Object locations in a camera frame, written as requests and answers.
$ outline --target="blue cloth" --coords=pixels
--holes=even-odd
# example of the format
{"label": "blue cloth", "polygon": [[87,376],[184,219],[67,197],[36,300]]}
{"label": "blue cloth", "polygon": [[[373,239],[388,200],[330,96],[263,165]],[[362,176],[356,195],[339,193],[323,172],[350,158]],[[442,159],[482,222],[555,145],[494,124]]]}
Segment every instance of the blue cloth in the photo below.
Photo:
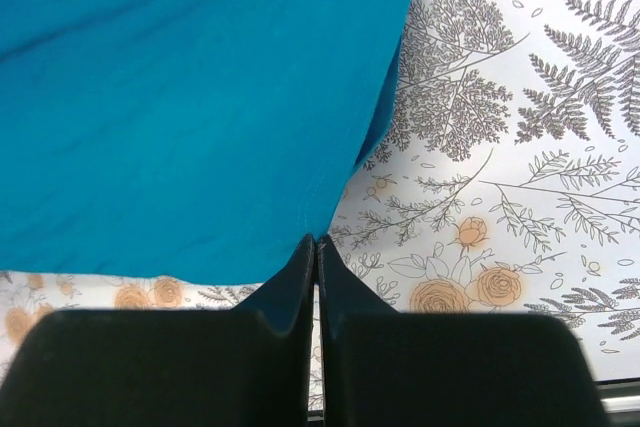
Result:
{"label": "blue cloth", "polygon": [[267,280],[384,134],[408,2],[0,0],[0,268]]}

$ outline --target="teal fabric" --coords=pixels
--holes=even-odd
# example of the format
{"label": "teal fabric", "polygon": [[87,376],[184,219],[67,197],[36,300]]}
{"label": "teal fabric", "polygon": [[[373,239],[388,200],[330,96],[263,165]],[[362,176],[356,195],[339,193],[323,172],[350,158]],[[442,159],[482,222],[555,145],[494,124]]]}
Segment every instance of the teal fabric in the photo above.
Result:
{"label": "teal fabric", "polygon": [[408,2],[0,0],[0,268],[267,280],[384,134]]}

